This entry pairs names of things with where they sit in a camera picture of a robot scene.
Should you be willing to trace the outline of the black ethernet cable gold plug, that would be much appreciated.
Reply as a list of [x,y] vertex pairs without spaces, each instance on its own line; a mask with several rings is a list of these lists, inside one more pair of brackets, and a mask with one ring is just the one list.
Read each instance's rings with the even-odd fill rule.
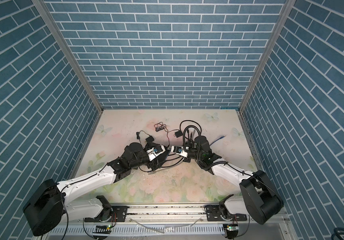
[[[203,139],[202,136],[202,127],[195,121],[192,120],[183,120],[179,127],[177,129],[180,129],[182,131],[182,136],[179,138],[175,137],[175,133],[169,133],[170,138],[170,146],[168,147],[168,142],[166,145],[164,144],[157,144],[155,140],[151,144],[146,144],[143,148],[143,151],[141,154],[135,154],[135,157],[137,160],[141,161],[141,163],[135,167],[136,169],[139,169],[140,171],[144,173],[155,173],[161,170],[170,169],[173,167],[178,166],[179,164],[183,162],[190,162],[191,159],[184,158],[182,156],[179,156],[177,154],[174,154],[171,152],[171,146],[180,146],[180,147],[189,147],[189,148],[201,148],[199,144],[194,142],[193,137],[197,136],[200,140]],[[149,172],[147,168],[147,163],[149,162],[148,154],[146,153],[147,150],[152,149],[153,147],[156,147],[158,145],[165,146],[165,152],[161,154],[161,156],[168,156],[166,163],[162,165],[162,167],[154,172]]]

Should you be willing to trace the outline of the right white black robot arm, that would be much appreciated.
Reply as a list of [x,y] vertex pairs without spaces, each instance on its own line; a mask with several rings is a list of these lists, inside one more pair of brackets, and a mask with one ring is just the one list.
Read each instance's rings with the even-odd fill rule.
[[204,136],[196,137],[190,146],[174,147],[173,152],[195,160],[202,170],[239,186],[242,200],[230,194],[219,202],[220,214],[225,219],[243,214],[263,225],[284,206],[284,201],[264,171],[251,172],[232,165],[211,150]]

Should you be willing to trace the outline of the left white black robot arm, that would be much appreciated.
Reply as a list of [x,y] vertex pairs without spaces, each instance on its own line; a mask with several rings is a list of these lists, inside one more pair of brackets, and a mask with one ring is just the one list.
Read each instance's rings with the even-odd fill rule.
[[121,156],[93,172],[60,182],[45,180],[23,206],[33,235],[40,237],[50,232],[62,219],[71,221],[98,217],[105,209],[110,209],[106,200],[74,207],[70,206],[71,202],[99,187],[124,179],[140,166],[156,164],[159,167],[169,153],[164,145],[148,143],[144,148],[140,143],[131,143]]

